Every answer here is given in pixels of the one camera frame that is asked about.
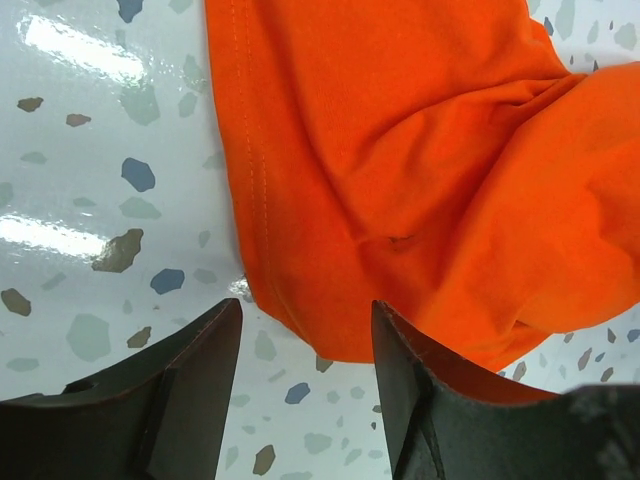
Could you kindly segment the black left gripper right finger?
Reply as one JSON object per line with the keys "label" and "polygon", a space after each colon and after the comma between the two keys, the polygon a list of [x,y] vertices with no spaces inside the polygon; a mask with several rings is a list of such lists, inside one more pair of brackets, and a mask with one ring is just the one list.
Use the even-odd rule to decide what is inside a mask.
{"label": "black left gripper right finger", "polygon": [[639,388],[556,394],[501,377],[384,302],[372,342],[395,479],[636,479]]}

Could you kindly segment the orange t-shirt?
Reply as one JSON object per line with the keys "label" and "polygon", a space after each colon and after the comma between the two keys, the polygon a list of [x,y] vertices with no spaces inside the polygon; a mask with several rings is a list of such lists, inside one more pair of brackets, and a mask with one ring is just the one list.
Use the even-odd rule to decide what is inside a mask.
{"label": "orange t-shirt", "polygon": [[497,371],[639,301],[639,66],[567,70],[523,1],[209,1],[257,305],[371,362],[371,305]]}

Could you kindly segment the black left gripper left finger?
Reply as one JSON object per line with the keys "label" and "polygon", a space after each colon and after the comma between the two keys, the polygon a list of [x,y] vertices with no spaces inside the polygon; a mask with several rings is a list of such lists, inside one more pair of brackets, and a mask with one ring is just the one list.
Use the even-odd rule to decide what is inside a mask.
{"label": "black left gripper left finger", "polygon": [[225,299],[57,395],[2,402],[2,478],[215,478],[242,319]]}

